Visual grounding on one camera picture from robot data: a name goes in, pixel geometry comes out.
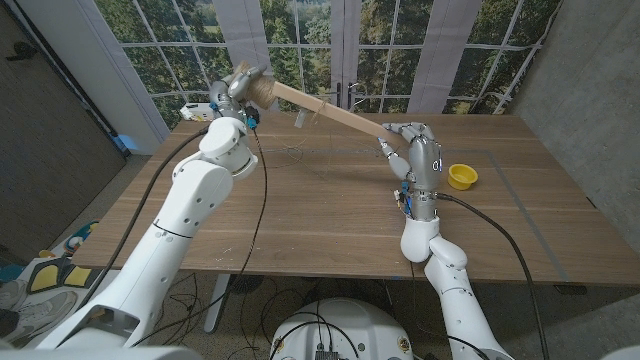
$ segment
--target sneaker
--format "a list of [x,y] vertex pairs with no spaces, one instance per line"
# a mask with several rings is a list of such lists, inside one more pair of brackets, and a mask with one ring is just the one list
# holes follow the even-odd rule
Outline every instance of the sneaker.
[[22,307],[18,310],[18,326],[4,340],[14,342],[48,331],[64,319],[77,299],[78,295],[75,292],[65,291],[39,304]]
[[17,310],[27,297],[27,282],[10,281],[0,288],[0,309]]

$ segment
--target wooden stick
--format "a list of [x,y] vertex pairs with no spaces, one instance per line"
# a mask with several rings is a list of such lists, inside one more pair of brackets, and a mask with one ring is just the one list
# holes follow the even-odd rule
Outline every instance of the wooden stick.
[[396,145],[406,143],[406,140],[402,136],[392,133],[391,131],[383,128],[380,124],[374,123],[373,121],[367,120],[354,113],[350,113],[337,106],[325,103],[318,98],[307,95],[302,91],[298,91],[277,81],[273,84],[272,95],[302,106],[305,109],[315,111],[320,115],[324,115],[347,126],[351,126],[354,129],[375,137],[383,138],[390,143]]

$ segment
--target white robot body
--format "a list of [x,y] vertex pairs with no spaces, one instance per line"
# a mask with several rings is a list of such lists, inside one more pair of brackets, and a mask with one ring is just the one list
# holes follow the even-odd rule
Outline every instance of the white robot body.
[[[402,326],[398,324],[389,314],[377,307],[363,301],[332,298],[321,300],[317,303],[309,304],[300,312],[316,313],[326,320],[342,329],[351,342],[335,328],[327,327],[324,324],[309,324],[289,334],[282,343],[280,339],[294,327],[309,321],[319,319],[312,314],[298,314],[291,316],[284,321],[273,338],[274,348],[278,346],[274,359],[278,360],[301,360],[301,359],[357,359],[354,354],[354,347],[360,359],[394,359],[411,360],[413,352],[409,337]],[[333,338],[333,352],[329,349],[329,331]]]

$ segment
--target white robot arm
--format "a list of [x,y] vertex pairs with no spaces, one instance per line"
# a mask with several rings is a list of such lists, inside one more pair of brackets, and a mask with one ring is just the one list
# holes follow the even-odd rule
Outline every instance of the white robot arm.
[[182,259],[200,225],[229,196],[233,183],[247,177],[258,158],[248,147],[247,116],[239,105],[242,88],[262,69],[252,68],[214,83],[214,120],[199,151],[182,160],[172,173],[173,186],[160,212],[102,292],[52,331],[38,349],[129,347],[144,338],[158,312]]
[[467,256],[457,245],[440,235],[436,215],[435,189],[440,181],[440,145],[429,126],[419,123],[383,124],[402,135],[411,145],[409,163],[400,158],[384,139],[379,139],[391,169],[407,185],[406,224],[400,242],[402,253],[412,262],[427,259],[424,272],[440,297],[449,344],[454,360],[480,359],[462,339],[479,348],[490,359],[512,359],[498,344],[471,289],[467,276]]

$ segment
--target tree foliage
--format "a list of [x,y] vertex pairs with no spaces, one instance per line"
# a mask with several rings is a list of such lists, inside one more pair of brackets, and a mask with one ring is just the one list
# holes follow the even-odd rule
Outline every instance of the tree foliage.
[[[515,21],[507,44],[527,46],[544,33],[549,17],[559,0],[525,0]],[[207,84],[198,65],[199,56],[207,78],[220,79],[232,71],[229,54],[224,47],[196,47],[189,38],[202,43],[224,43],[215,9],[203,0],[176,0],[184,25],[171,0],[139,0],[153,35],[160,42],[185,42],[185,46],[127,47],[125,51],[140,78],[151,94],[178,91],[178,84],[163,59],[171,65],[178,83],[184,90],[205,91]],[[484,0],[476,18],[468,43],[502,44],[518,0]],[[105,21],[122,43],[151,42],[138,11],[130,0],[96,0]],[[421,45],[430,18],[433,0],[400,0],[397,23],[392,39],[395,0],[363,0],[360,14],[359,40],[362,45]],[[260,0],[263,23],[274,76],[282,83],[310,94],[331,91],[331,51],[324,48],[305,48],[304,44],[331,44],[331,2],[328,0]],[[296,33],[297,11],[298,33]],[[303,45],[277,47],[277,44]],[[450,96],[481,97],[475,112],[493,112],[499,101],[486,92],[505,93],[521,68],[529,50],[502,51],[467,48]],[[407,98],[385,98],[384,112],[406,111],[413,79],[420,59],[420,49],[360,49],[358,57],[358,92],[367,95],[404,95]],[[493,76],[489,72],[497,59]],[[385,73],[386,88],[383,93]],[[521,81],[517,80],[511,96]],[[481,93],[484,84],[485,92]],[[190,94],[191,99],[204,99]],[[154,102],[171,127],[177,119],[176,110],[183,98],[168,96],[154,98]],[[378,112],[381,99],[367,99],[358,104],[357,111]],[[450,100],[445,112],[461,113],[473,107],[467,100]],[[292,104],[281,102],[282,110],[295,110]]]

